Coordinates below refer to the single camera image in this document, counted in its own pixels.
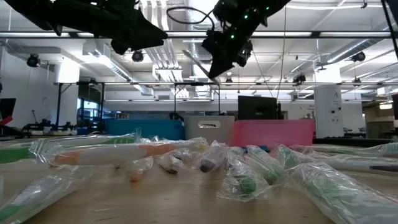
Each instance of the red object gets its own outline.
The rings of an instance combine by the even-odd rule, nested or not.
[[[6,124],[10,123],[12,120],[13,120],[12,116],[8,116],[8,117],[2,119],[2,120],[0,121],[0,124],[1,124],[1,125],[6,125]]]
[[[315,121],[310,119],[235,121],[232,146],[311,146],[314,130]]]

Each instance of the white bin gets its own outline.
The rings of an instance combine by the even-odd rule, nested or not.
[[[230,144],[234,122],[234,116],[186,116],[185,138],[203,137],[209,144],[213,141]]]

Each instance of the white column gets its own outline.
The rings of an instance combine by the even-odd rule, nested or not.
[[[326,70],[314,73],[316,82],[341,82],[340,68],[329,65]],[[314,90],[317,138],[344,136],[341,87],[317,86]]]
[[[61,65],[55,66],[55,79],[60,83],[75,83],[79,81],[80,67],[76,62],[66,58]],[[61,95],[60,121],[59,125],[64,125],[67,121],[76,124],[77,98],[79,86],[71,85]]]

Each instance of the bin handle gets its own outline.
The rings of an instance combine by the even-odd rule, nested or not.
[[[199,121],[199,128],[220,128],[221,123],[219,121]]]

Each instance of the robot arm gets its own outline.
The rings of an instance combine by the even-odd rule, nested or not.
[[[6,0],[17,12],[43,30],[61,35],[62,27],[112,39],[118,54],[163,45],[167,34],[147,21],[138,3],[128,0]]]

